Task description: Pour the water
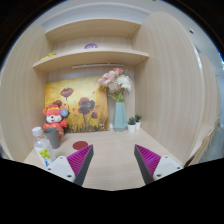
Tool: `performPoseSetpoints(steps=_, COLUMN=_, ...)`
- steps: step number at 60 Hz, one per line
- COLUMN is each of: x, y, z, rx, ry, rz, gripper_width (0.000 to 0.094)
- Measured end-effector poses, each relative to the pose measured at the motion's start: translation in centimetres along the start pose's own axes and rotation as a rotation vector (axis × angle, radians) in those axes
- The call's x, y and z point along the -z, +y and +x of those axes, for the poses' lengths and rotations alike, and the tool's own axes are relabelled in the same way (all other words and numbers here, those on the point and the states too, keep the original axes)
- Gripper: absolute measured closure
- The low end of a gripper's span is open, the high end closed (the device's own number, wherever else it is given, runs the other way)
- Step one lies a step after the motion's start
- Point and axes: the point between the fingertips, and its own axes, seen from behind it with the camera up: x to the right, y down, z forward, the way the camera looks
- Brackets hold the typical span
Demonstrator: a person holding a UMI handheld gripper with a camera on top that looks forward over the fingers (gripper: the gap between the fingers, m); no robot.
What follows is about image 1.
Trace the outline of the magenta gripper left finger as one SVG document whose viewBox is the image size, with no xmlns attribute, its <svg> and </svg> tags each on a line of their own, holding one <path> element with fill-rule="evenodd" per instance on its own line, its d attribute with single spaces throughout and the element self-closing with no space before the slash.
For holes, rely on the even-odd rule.
<svg viewBox="0 0 224 224">
<path fill-rule="evenodd" d="M 78 186 L 82 186 L 93 154 L 93 146 L 89 145 L 68 157 L 59 156 L 46 170 Z"/>
</svg>

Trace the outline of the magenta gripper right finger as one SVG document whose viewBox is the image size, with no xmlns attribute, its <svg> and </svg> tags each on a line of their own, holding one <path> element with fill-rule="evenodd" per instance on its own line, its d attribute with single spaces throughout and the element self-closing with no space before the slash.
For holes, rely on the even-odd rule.
<svg viewBox="0 0 224 224">
<path fill-rule="evenodd" d="M 182 169 L 182 166 L 170 156 L 160 156 L 140 145 L 135 145 L 134 155 L 145 184 L 150 184 Z"/>
</svg>

